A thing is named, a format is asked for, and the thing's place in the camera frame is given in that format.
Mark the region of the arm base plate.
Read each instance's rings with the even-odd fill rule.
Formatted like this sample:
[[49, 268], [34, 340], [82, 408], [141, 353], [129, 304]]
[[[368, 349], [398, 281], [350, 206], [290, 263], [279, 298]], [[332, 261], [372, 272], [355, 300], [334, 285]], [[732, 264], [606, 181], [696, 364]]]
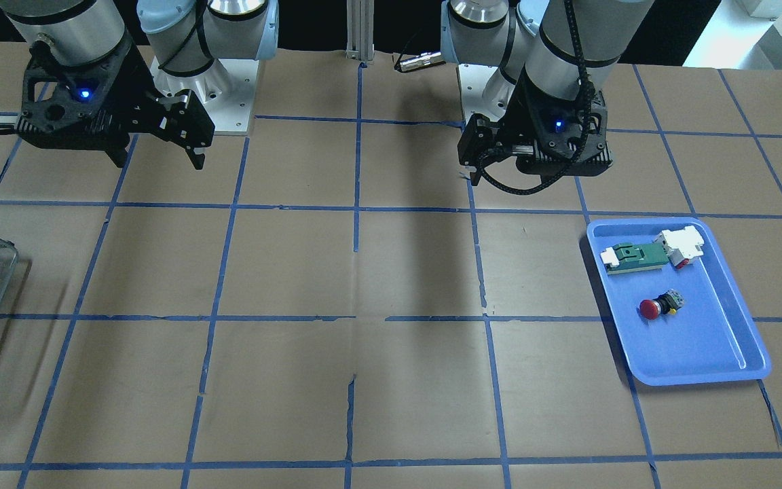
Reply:
[[515, 84], [496, 66], [459, 64], [460, 103], [463, 122], [481, 114], [496, 123], [505, 115]]
[[192, 90], [210, 115], [217, 135], [246, 136], [262, 68], [259, 60], [224, 58], [215, 60], [204, 73], [175, 77], [161, 71], [158, 59], [154, 58], [150, 72], [156, 89], [165, 95]]

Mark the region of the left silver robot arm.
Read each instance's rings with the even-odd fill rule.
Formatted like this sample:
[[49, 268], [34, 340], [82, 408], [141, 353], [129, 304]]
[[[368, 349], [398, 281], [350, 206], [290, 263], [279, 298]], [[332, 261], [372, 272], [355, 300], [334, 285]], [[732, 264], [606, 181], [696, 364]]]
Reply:
[[533, 195], [612, 165], [602, 86], [651, 1], [445, 1], [441, 54], [496, 68], [496, 120], [466, 118], [458, 160], [472, 185]]

